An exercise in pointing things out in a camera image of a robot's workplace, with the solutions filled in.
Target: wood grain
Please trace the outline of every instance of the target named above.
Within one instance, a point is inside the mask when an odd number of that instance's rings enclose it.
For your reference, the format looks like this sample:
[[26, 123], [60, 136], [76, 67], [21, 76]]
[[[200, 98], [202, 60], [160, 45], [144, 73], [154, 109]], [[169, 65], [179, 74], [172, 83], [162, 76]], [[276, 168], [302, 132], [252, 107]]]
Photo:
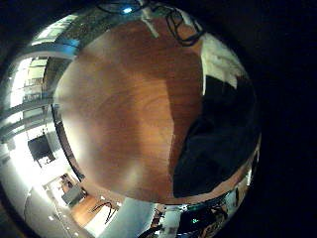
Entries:
[[209, 194], [173, 197], [171, 175], [200, 111], [201, 46], [183, 48], [163, 19], [155, 25], [157, 39], [141, 21], [131, 22], [80, 52], [56, 92], [65, 132], [97, 186], [160, 203], [210, 199], [231, 189], [242, 171]]

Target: black bag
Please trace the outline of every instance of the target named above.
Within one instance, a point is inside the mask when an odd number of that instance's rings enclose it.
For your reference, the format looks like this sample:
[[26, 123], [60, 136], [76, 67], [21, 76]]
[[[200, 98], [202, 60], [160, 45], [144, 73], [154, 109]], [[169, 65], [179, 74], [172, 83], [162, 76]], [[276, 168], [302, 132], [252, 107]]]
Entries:
[[258, 106], [248, 80], [239, 78], [235, 89], [207, 76], [202, 104], [174, 170], [175, 197], [213, 190], [248, 159], [259, 139]]

